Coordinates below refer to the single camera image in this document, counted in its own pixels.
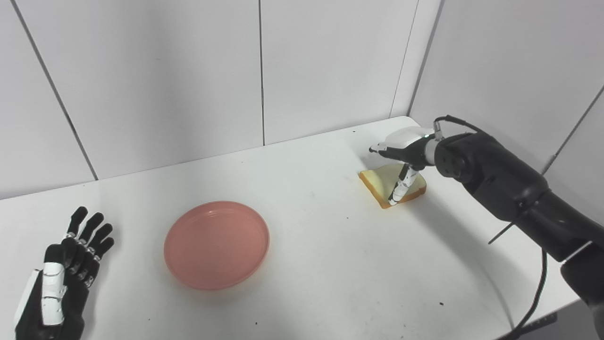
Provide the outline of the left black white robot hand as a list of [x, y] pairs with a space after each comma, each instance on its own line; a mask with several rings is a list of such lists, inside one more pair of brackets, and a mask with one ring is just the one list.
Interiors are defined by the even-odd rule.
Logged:
[[103, 256], [115, 241], [102, 213], [78, 207], [62, 241], [47, 247], [43, 268], [34, 270], [15, 315], [17, 340], [79, 340], [84, 309]]

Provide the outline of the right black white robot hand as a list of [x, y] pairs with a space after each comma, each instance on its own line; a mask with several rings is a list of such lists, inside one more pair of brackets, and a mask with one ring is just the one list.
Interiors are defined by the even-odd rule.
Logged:
[[394, 206], [400, 203], [410, 192], [419, 172], [427, 166], [432, 166], [426, 155], [426, 146], [435, 140], [434, 130], [424, 127], [406, 127], [391, 133], [383, 142], [369, 147], [369, 152], [378, 153], [386, 159], [403, 163], [397, 181], [387, 203]]

